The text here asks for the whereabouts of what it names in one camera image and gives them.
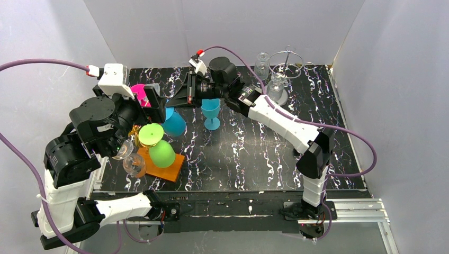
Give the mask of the pink wine glass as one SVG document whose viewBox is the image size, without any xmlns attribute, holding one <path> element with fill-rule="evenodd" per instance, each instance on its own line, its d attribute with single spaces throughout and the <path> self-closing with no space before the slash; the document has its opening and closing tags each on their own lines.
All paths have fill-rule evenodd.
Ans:
<svg viewBox="0 0 449 254">
<path fill-rule="evenodd" d="M 137 100 L 142 107 L 151 107 L 150 102 L 148 101 L 147 95 L 144 91 L 145 84 L 135 84 L 131 86 L 131 91 L 136 94 Z"/>
</svg>

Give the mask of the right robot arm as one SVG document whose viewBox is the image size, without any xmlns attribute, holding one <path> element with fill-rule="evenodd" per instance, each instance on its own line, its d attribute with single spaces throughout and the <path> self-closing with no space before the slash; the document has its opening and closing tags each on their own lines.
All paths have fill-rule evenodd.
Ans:
<svg viewBox="0 0 449 254">
<path fill-rule="evenodd" d="M 245 84 L 227 57 L 216 57 L 206 65 L 195 54 L 189 63 L 192 70 L 167 106 L 194 108 L 202 106 L 204 99 L 223 99 L 231 110 L 285 138 L 301 154 L 296 167 L 304 181 L 301 202 L 290 215 L 317 219 L 323 213 L 325 177 L 334 148 L 333 130 L 318 130 L 313 123 L 302 123 L 264 95 L 261 88 Z"/>
</svg>

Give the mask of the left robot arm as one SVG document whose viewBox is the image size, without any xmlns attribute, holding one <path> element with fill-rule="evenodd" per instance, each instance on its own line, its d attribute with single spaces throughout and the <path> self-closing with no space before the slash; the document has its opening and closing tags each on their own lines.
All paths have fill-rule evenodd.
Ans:
<svg viewBox="0 0 449 254">
<path fill-rule="evenodd" d="M 99 157 L 116 156 L 134 126 L 163 123 L 166 118 L 166 100 L 150 86 L 144 89 L 150 104 L 141 106 L 128 85 L 125 65 L 89 66 L 87 74 L 98 79 L 95 96 L 70 111 L 66 129 L 45 148 L 45 195 L 32 220 L 46 250 L 86 240 L 112 222 L 157 219 L 163 211 L 151 190 L 109 201 L 82 197 L 91 173 L 101 167 Z"/>
</svg>

